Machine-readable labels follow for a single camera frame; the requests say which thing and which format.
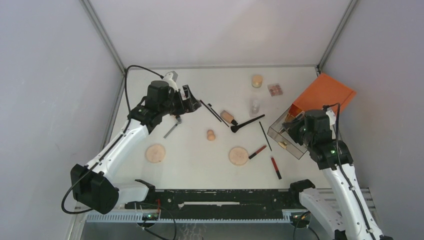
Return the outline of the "long black makeup pencil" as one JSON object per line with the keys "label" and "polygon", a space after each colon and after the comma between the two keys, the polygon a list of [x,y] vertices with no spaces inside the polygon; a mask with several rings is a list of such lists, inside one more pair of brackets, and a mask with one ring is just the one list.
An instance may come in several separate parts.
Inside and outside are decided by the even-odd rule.
{"label": "long black makeup pencil", "polygon": [[216,115],[208,105],[206,105],[202,100],[199,100],[199,101],[215,118],[218,119],[218,121],[220,121],[222,123],[222,120],[220,119],[220,117],[218,115]]}

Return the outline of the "silver mascara wand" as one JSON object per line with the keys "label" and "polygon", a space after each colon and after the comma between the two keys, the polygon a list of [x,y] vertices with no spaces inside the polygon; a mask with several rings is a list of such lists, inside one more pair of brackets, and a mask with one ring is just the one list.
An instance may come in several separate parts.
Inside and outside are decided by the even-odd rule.
{"label": "silver mascara wand", "polygon": [[182,123],[182,119],[180,115],[177,115],[175,117],[176,123],[169,129],[169,131],[163,136],[164,139],[166,139],[174,130],[176,127],[178,127]]}

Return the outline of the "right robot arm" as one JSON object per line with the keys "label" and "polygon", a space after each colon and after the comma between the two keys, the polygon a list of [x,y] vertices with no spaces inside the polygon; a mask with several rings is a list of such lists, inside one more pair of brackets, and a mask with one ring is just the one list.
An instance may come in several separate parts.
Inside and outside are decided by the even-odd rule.
{"label": "right robot arm", "polygon": [[339,139],[339,115],[329,107],[308,110],[282,124],[283,130],[298,145],[305,146],[333,191],[339,210],[320,197],[309,179],[293,182],[289,203],[305,207],[334,240],[389,240],[371,214],[359,187],[353,158]]}

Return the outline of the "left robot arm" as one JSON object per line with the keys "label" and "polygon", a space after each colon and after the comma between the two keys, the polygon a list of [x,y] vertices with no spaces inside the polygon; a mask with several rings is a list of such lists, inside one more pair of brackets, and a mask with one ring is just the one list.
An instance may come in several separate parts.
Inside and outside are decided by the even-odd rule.
{"label": "left robot arm", "polygon": [[127,116],[119,134],[85,165],[76,164],[70,171],[73,198],[101,214],[107,214],[116,206],[138,202],[149,209],[156,203],[155,187],[141,179],[115,183],[113,178],[133,149],[152,133],[164,116],[181,116],[201,107],[188,85],[174,89],[167,82],[154,80],[147,88],[147,95]]}

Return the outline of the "orange clear drawer organizer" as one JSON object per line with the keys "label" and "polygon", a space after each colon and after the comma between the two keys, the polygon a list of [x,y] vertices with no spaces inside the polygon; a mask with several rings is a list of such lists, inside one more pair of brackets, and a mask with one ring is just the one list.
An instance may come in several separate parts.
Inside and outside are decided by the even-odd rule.
{"label": "orange clear drawer organizer", "polygon": [[300,159],[316,145],[332,142],[336,115],[357,92],[322,73],[268,128],[268,136],[295,158]]}

